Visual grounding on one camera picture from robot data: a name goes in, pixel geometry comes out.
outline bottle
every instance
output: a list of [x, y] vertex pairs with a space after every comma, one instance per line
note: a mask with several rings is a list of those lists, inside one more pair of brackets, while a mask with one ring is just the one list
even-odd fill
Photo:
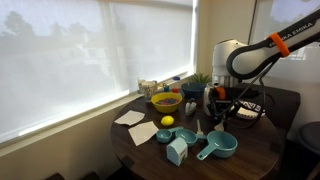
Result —
[[164, 85], [164, 87], [163, 87], [163, 92], [169, 92], [169, 86]]
[[211, 116], [211, 113], [207, 105], [210, 104], [209, 93], [212, 88], [214, 88], [214, 85], [212, 83], [207, 83], [207, 86], [204, 89], [204, 93], [203, 93], [203, 110], [207, 116]]
[[172, 92], [179, 93], [179, 89], [178, 88], [172, 88]]

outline blue cup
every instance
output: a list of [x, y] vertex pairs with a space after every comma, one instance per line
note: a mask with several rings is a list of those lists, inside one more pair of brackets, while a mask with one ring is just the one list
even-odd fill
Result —
[[206, 139], [206, 135], [200, 135], [192, 132], [189, 129], [179, 129], [176, 131], [176, 137], [181, 137], [188, 145], [188, 147], [193, 146], [198, 139]]
[[225, 131], [211, 131], [208, 136], [208, 146], [197, 154], [197, 158], [204, 160], [210, 153], [220, 158], [232, 156], [238, 146], [237, 139]]
[[203, 97], [206, 84], [198, 82], [188, 82], [181, 85], [182, 92], [186, 99], [198, 99]]
[[160, 129], [156, 133], [157, 140], [161, 143], [167, 143], [171, 140], [172, 133], [182, 128], [183, 128], [182, 126], [178, 126], [171, 129]]

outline small box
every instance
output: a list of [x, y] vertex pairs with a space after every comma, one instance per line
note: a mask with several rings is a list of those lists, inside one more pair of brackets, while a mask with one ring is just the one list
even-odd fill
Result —
[[175, 165], [180, 166], [187, 157], [188, 145], [181, 137], [167, 145], [167, 158]]

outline black wire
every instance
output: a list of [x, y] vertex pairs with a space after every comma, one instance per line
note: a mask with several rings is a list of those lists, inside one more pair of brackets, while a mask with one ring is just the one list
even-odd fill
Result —
[[231, 122], [229, 122], [228, 119], [224, 119], [225, 122], [227, 122], [228, 124], [237, 127], [237, 128], [242, 128], [242, 129], [246, 129], [246, 128], [250, 128], [253, 125], [255, 125], [258, 120], [261, 118], [263, 110], [264, 110], [264, 106], [265, 106], [265, 100], [266, 100], [266, 93], [265, 93], [265, 89], [264, 89], [264, 83], [262, 81], [262, 78], [270, 71], [270, 69], [273, 67], [273, 65], [275, 64], [275, 62], [271, 63], [264, 71], [262, 71], [258, 76], [256, 76], [251, 83], [242, 91], [242, 93], [228, 106], [228, 108], [224, 109], [222, 112], [218, 113], [217, 112], [217, 108], [215, 106], [215, 103], [212, 103], [213, 105], [213, 111], [214, 111], [214, 115], [216, 117], [221, 117], [223, 115], [223, 118], [225, 117], [226, 113], [230, 111], [230, 109], [236, 104], [236, 103], [241, 103], [240, 102], [240, 98], [247, 92], [247, 90], [253, 85], [253, 83], [259, 79], [260, 85], [262, 87], [262, 105], [260, 107], [259, 113], [257, 115], [257, 117], [255, 118], [255, 120], [249, 124], [248, 126], [237, 126]]
[[[275, 102], [274, 98], [270, 94], [266, 93], [266, 98], [267, 97], [271, 100], [272, 107], [274, 107], [276, 105], [276, 102]], [[258, 110], [260, 110], [260, 105], [256, 104], [255, 101], [250, 101], [250, 102], [254, 104], [253, 107], [245, 106], [242, 103], [240, 103], [239, 106], [244, 108], [244, 109], [247, 109], [247, 110], [251, 110], [251, 111], [254, 111], [254, 112], [259, 112]]]

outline white napkin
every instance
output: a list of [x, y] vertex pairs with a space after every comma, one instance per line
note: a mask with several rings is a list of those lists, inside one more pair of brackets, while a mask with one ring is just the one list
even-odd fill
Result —
[[159, 129], [154, 125], [153, 121], [141, 123], [135, 127], [130, 128], [128, 131], [136, 144], [140, 144], [148, 141]]
[[144, 113], [137, 111], [128, 111], [126, 114], [115, 120], [118, 124], [127, 124], [129, 126], [141, 121], [144, 118]]

